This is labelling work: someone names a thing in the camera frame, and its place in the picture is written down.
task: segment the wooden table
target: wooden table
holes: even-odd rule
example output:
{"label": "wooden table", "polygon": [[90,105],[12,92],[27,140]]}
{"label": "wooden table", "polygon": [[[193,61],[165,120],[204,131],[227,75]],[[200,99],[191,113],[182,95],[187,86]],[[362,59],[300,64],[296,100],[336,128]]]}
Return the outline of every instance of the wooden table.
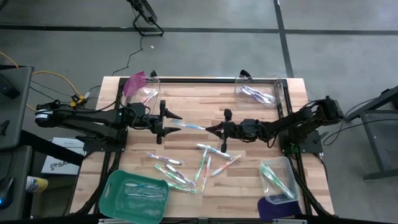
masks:
{"label": "wooden table", "polygon": [[[104,77],[97,108],[102,108],[115,100],[119,78]],[[308,101],[304,81],[301,78],[289,78],[287,81],[292,107],[297,111]],[[200,126],[208,127],[220,123],[224,119],[225,108],[232,110],[233,121],[236,123],[240,123],[244,118],[263,121],[278,119],[275,109],[236,108],[233,83],[163,83],[161,89],[161,98],[166,100],[171,112],[181,116],[186,122]],[[166,121],[165,126],[172,125]],[[155,143],[155,135],[149,131],[129,129],[126,150],[122,153],[119,168],[134,174],[164,179],[165,176],[154,168],[154,164],[159,161],[146,157],[146,152],[152,152],[184,160],[184,165],[178,168],[193,179],[203,154],[202,150],[197,149],[196,143],[218,147],[220,140],[204,131],[183,129],[169,134],[163,144],[158,145]],[[263,159],[282,156],[279,143],[277,141],[273,148],[268,149],[266,144],[260,141],[246,144],[230,139],[228,153],[241,154],[242,158],[221,174],[210,178],[203,196],[171,190],[165,217],[259,218],[257,202],[264,196],[264,192],[258,166]],[[333,213],[322,164],[312,154],[303,154],[302,157],[309,189],[324,208]],[[103,152],[95,152],[84,160],[71,212],[80,209],[97,187],[103,158]],[[211,171],[226,162],[214,154],[211,161]],[[304,211],[302,198],[300,207]]]}

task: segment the gray floor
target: gray floor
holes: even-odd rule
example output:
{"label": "gray floor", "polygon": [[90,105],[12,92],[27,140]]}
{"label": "gray floor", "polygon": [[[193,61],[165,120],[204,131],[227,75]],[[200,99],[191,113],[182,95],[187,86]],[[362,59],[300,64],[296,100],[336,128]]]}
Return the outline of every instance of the gray floor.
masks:
{"label": "gray floor", "polygon": [[[164,27],[277,28],[272,0],[149,3]],[[393,0],[281,0],[280,5],[286,29],[398,29],[398,2]],[[123,27],[131,26],[132,19],[131,8],[123,0],[13,0],[0,12],[0,23],[6,24]],[[0,30],[0,50],[20,65],[61,73],[85,92],[100,84],[103,76],[126,66],[127,56],[139,49],[139,39],[135,32]],[[304,78],[310,99],[330,95],[346,111],[398,84],[396,35],[288,35],[287,43],[294,75]],[[145,38],[142,47],[144,50],[132,57],[129,68],[117,75],[156,70],[162,76],[230,77],[246,69],[256,77],[286,77],[279,34],[173,32],[162,38]],[[0,63],[9,62],[0,57]],[[34,80],[73,93],[55,77],[37,75]],[[66,96],[32,86],[67,100]],[[35,92],[29,95],[31,105],[49,101]],[[37,127],[29,110],[24,128],[46,139],[76,134]],[[330,132],[337,129],[338,126],[320,128]],[[381,222],[398,220],[398,178],[366,183],[362,180],[363,175],[377,171],[362,127],[345,131],[324,150],[337,215]],[[64,200],[44,197],[39,213],[59,215],[69,190],[64,189]]]}

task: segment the teal plastic tray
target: teal plastic tray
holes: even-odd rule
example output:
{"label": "teal plastic tray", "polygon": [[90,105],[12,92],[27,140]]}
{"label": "teal plastic tray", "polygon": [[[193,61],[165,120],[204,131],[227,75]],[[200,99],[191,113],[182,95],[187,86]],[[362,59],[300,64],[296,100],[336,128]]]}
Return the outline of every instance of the teal plastic tray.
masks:
{"label": "teal plastic tray", "polygon": [[99,210],[102,214],[137,224],[158,224],[169,198],[169,185],[123,170],[113,172],[105,185]]}

